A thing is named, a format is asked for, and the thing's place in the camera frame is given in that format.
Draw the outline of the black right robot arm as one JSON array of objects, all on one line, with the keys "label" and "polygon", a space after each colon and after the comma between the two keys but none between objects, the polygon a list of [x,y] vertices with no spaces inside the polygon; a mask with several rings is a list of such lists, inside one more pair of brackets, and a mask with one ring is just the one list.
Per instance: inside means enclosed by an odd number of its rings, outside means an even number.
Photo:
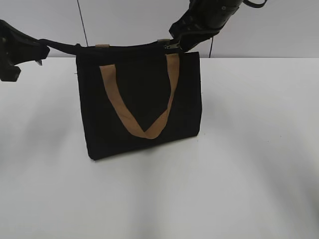
[{"label": "black right robot arm", "polygon": [[216,36],[241,4],[262,8],[266,1],[249,0],[191,0],[188,10],[169,29],[172,40],[168,49],[179,48],[187,52],[198,44]]}]

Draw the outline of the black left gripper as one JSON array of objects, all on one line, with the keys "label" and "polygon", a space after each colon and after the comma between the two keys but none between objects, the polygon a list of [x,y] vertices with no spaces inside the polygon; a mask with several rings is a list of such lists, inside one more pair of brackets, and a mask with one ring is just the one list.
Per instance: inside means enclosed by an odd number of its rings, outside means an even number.
[{"label": "black left gripper", "polygon": [[16,82],[21,73],[18,64],[35,61],[42,66],[50,49],[41,42],[17,30],[6,21],[0,21],[0,80]]}]

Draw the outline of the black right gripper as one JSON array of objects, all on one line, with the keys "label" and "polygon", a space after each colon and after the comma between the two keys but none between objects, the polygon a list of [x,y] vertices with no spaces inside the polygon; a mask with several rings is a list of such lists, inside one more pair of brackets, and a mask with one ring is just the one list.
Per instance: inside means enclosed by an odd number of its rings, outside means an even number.
[{"label": "black right gripper", "polygon": [[224,26],[221,0],[191,0],[188,10],[169,29],[183,52],[213,38]]}]

